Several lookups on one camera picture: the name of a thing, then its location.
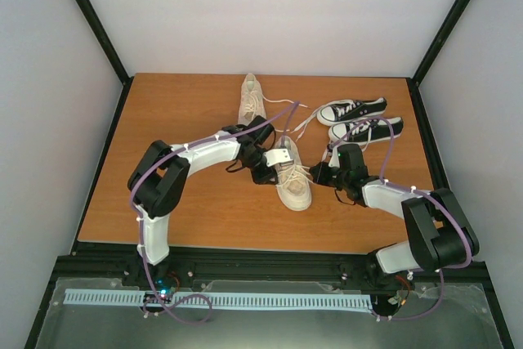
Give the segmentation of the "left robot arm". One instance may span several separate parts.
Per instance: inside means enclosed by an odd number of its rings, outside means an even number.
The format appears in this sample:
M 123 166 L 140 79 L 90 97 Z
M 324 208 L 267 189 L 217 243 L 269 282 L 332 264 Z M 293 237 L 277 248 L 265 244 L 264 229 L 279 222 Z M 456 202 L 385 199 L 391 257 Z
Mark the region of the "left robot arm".
M 183 145 L 154 141 L 127 181 L 130 205 L 139 226 L 137 251 L 145 259 L 141 275 L 150 284 L 164 284 L 170 266 L 168 226 L 171 212 L 179 204 L 187 179 L 218 163 L 240 164 L 251 172 L 257 185 L 275 185 L 277 172 L 269 164 L 264 148 L 275 128 L 262 116 L 249 125 L 237 124 Z

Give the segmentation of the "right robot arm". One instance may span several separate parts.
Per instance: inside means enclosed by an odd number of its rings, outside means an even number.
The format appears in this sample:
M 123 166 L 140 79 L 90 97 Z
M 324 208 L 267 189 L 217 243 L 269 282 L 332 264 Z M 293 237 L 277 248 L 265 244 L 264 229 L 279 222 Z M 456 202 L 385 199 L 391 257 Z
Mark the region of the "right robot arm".
M 366 257 L 364 276 L 370 285 L 384 286 L 401 272 L 461 269 L 479 253 L 476 233 L 451 190 L 407 188 L 371 176 L 357 144 L 336 146 L 328 157 L 309 169 L 315 184 L 343 191 L 353 204 L 381 210 L 405 223 L 405 242 Z

